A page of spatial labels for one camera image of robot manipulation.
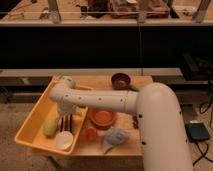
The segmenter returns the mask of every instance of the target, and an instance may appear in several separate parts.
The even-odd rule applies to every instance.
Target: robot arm
[[[73,105],[137,115],[145,171],[193,171],[181,109],[174,92],[152,83],[140,92],[74,90],[75,82],[62,77],[50,92],[59,114]]]
[[[58,103],[60,115],[72,113],[72,106],[89,106],[111,111],[136,114],[137,92],[76,90],[75,82],[62,77],[50,92],[50,98]]]

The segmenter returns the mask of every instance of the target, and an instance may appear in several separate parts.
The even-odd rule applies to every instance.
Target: terracotta bowl
[[[106,111],[102,109],[90,109],[89,118],[93,125],[102,130],[110,128],[117,119],[116,112]]]
[[[117,73],[111,77],[111,82],[115,90],[128,90],[131,79],[127,74]]]

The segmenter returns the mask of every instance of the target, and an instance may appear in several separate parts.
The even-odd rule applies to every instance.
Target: orange bowl
[[[89,118],[96,128],[106,130],[113,125],[117,114],[103,109],[90,109]]]

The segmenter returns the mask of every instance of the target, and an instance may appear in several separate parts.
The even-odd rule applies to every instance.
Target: plastic tray
[[[55,80],[50,82],[36,105],[33,107],[30,114],[27,116],[21,128],[17,132],[15,136],[15,142],[55,154],[70,155],[77,143],[77,139],[80,134],[83,122],[86,118],[88,108],[77,107],[78,113],[81,113],[81,115],[73,115],[72,133],[74,136],[74,140],[71,147],[67,150],[60,150],[55,148],[54,137],[47,138],[45,135],[43,135],[43,124],[46,119],[50,119],[55,115],[58,115],[56,110],[57,104],[51,101],[51,99],[49,98],[49,92],[56,83],[57,81]],[[76,88],[82,90],[91,90],[90,87],[81,85],[77,85]]]

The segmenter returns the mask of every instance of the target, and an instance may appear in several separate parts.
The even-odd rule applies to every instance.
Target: gray cloth
[[[108,129],[104,141],[102,143],[102,151],[107,153],[115,146],[126,142],[129,139],[129,134],[119,128],[111,127]]]

